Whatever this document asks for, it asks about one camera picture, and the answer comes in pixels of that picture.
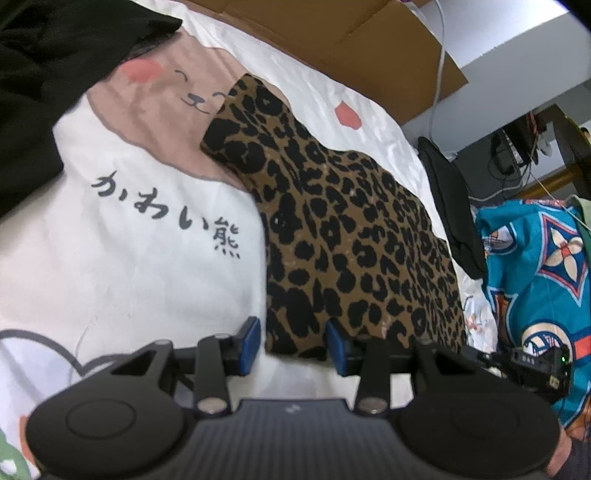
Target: cardboard box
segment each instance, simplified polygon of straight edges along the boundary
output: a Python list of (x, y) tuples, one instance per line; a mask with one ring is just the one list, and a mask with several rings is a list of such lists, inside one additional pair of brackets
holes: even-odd
[[(433, 103), (441, 45), (398, 0), (194, 1), (184, 3), (357, 90), (401, 125)], [(441, 97), (466, 83), (447, 55)]]

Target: bear face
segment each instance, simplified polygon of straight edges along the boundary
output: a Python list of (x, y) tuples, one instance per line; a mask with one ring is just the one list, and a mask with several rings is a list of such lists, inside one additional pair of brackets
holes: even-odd
[[(184, 29), (129, 60), (94, 85), (94, 113), (127, 143), (192, 177), (244, 189), (238, 178), (200, 148), (226, 94), (246, 68), (222, 48), (204, 47)], [(272, 91), (281, 99), (276, 87)]]

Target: pink cheek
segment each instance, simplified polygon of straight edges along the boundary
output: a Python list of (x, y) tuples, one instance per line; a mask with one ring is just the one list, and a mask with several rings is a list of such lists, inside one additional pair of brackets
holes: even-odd
[(134, 59), (126, 61), (119, 71), (135, 83), (153, 82), (162, 75), (163, 68), (156, 60)]

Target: bear nose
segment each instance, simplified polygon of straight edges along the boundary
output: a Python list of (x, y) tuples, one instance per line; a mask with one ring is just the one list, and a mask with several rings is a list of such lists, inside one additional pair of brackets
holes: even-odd
[(194, 93), (188, 93), (187, 97), (189, 98), (189, 100), (191, 100), (190, 102), (186, 101), (184, 98), (181, 98), (181, 100), (183, 102), (185, 102), (187, 105), (189, 106), (194, 106), (197, 110), (199, 110), (201, 113), (206, 113), (209, 114), (209, 112), (206, 112), (205, 110), (201, 110), (199, 108), (199, 105), (201, 103), (205, 103), (205, 99), (199, 95), (195, 95)]

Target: green fabric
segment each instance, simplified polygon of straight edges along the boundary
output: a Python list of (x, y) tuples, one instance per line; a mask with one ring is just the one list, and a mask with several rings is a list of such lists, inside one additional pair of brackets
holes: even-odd
[(31, 480), (27, 461), (18, 449), (8, 443), (2, 430), (0, 430), (0, 480)]
[[(585, 225), (591, 225), (591, 201), (579, 198), (576, 195), (571, 195), (566, 200), (566, 203), (568, 206), (574, 206), (577, 208), (576, 216), (579, 220)], [(576, 223), (581, 239), (583, 240), (585, 253), (587, 253), (587, 265), (591, 266), (591, 233), (579, 222)]]

